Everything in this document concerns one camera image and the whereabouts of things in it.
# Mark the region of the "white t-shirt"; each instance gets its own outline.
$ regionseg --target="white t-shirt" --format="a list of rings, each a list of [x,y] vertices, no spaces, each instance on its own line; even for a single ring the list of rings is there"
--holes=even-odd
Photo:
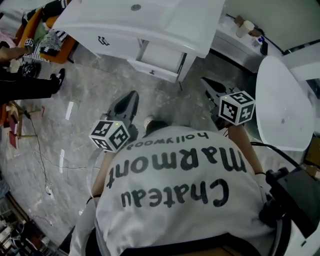
[[[228,138],[168,127],[114,157],[97,204],[96,226],[111,256],[127,248],[226,233],[248,241],[266,256],[274,230],[259,219],[267,201],[263,187],[265,176],[254,175]],[[73,244],[84,242],[80,232],[76,228]]]

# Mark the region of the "drawer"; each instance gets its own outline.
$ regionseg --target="drawer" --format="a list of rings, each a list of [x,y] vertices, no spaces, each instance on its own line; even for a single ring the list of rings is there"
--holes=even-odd
[[[95,29],[73,29],[69,35],[96,54],[136,59],[141,50],[140,40],[134,37],[109,34]]]
[[[184,56],[183,52],[144,41],[138,57],[127,61],[137,71],[175,83]]]

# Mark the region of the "white wall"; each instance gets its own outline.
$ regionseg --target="white wall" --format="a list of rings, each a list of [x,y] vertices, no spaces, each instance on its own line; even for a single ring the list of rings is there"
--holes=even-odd
[[[228,14],[257,24],[283,51],[320,39],[317,0],[227,0]]]
[[[285,55],[282,61],[298,81],[318,79],[320,78],[320,42]]]

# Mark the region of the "black shoe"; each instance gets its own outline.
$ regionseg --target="black shoe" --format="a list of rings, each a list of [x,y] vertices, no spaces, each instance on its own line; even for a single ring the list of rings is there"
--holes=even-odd
[[[61,89],[62,83],[64,82],[64,79],[65,79],[65,71],[66,70],[64,68],[62,68],[62,69],[60,69],[60,71],[57,75],[52,74],[50,76],[50,80],[57,81],[56,88],[53,90],[52,94],[56,94]]]
[[[56,75],[56,78],[59,80],[59,87],[62,86],[62,83],[65,79],[66,70],[64,68],[61,68],[59,73]]]

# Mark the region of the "cup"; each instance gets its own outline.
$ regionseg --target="cup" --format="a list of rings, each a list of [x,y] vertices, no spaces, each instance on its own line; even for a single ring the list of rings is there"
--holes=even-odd
[[[237,31],[235,32],[236,36],[238,38],[242,38],[244,35],[248,34],[250,31],[254,30],[255,28],[255,25],[249,21],[249,20],[246,20],[242,25],[241,27],[239,27],[237,29]]]

